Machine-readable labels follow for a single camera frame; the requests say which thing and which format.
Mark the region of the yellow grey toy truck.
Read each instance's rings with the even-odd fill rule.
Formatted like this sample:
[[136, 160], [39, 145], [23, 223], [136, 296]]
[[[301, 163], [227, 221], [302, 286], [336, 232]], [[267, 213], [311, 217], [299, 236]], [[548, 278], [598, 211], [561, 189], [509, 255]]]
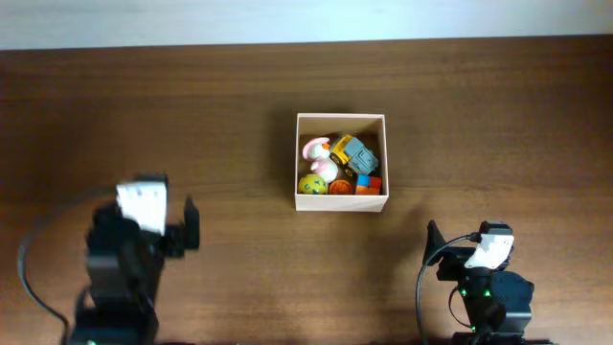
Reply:
[[341, 135], [330, 146], [331, 160], [348, 177], [370, 175], [379, 166], [379, 160], [358, 138]]

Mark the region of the yellow ball with blue letters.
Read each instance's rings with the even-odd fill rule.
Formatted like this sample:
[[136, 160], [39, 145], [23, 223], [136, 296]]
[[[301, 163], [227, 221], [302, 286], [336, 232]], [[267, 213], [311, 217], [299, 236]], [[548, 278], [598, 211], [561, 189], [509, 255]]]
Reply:
[[298, 193], [304, 195], [326, 195], [329, 192], [328, 183], [315, 173], [303, 176], [298, 182]]

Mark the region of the pink white toy duck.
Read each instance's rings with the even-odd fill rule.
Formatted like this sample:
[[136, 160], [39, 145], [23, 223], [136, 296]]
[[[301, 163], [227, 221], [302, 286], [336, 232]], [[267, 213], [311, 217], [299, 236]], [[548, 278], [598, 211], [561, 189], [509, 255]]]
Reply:
[[303, 158], [310, 163], [309, 169], [321, 176], [327, 183], [337, 179], [339, 169], [331, 159], [330, 138], [318, 137], [308, 141], [303, 147]]

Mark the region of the colourful two-by-two puzzle cube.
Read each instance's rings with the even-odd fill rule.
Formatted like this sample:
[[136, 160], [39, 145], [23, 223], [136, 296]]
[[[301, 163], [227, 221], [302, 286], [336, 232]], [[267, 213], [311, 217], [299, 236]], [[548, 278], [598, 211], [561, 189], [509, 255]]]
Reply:
[[379, 196], [382, 189], [382, 179], [377, 176], [359, 174], [356, 179], [355, 194], [357, 196]]

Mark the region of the orange round lattice toy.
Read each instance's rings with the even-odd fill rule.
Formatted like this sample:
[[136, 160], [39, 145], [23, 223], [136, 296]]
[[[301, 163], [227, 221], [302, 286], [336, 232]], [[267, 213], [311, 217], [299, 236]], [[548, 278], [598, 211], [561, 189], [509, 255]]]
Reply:
[[329, 194], [330, 195], [352, 195], [353, 187], [352, 184], [344, 179], [338, 179], [329, 184]]

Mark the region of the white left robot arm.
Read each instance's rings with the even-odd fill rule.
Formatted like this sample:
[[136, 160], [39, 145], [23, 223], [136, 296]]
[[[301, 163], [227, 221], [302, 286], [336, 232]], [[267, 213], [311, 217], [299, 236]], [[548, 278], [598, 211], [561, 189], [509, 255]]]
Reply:
[[90, 285], [80, 293], [69, 344], [148, 345], [159, 322], [155, 300], [165, 259], [179, 259], [200, 245], [200, 215], [191, 197], [184, 220], [164, 235], [126, 218], [116, 201], [95, 210], [86, 236]]

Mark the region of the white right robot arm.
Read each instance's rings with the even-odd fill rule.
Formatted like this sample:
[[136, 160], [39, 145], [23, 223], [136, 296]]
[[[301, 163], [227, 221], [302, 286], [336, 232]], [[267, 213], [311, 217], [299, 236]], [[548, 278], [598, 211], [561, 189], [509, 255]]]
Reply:
[[421, 341], [421, 285], [426, 269], [436, 266], [437, 279], [454, 282], [448, 299], [458, 293], [464, 303], [467, 333], [455, 333], [451, 344], [527, 345], [525, 329], [533, 318], [534, 283], [508, 271], [514, 235], [505, 222], [483, 221], [479, 230], [447, 241], [437, 223], [427, 224], [427, 239], [415, 288], [416, 319]]

